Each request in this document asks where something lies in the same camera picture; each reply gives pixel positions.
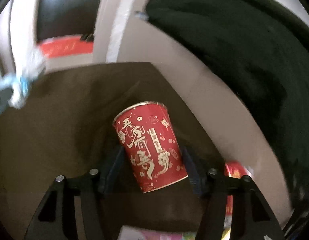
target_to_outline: black cloth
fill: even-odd
[[[309,198],[309,28],[273,0],[149,0],[146,12],[241,98],[293,205]]]

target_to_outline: paper cup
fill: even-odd
[[[133,105],[117,115],[113,126],[143,192],[166,187],[188,176],[163,104],[147,101]]]

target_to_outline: red box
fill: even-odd
[[[117,115],[113,126],[143,192],[166,187],[188,176],[163,104],[147,101],[133,105]]]
[[[238,162],[226,163],[224,174],[226,176],[237,179],[240,179],[243,175],[249,175],[251,177],[250,172]],[[233,204],[233,198],[232,196],[228,196],[226,205],[226,216],[232,216],[232,204]]]

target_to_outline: brown floor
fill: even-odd
[[[149,63],[95,65],[48,74],[21,110],[0,116],[0,220],[23,238],[44,192],[58,174],[81,175],[118,144],[111,123],[124,108],[164,102],[180,144],[222,170],[224,161],[187,105]],[[128,169],[115,195],[103,201],[108,228],[123,224],[157,230],[196,230],[203,202],[188,180],[148,194],[135,192]]]

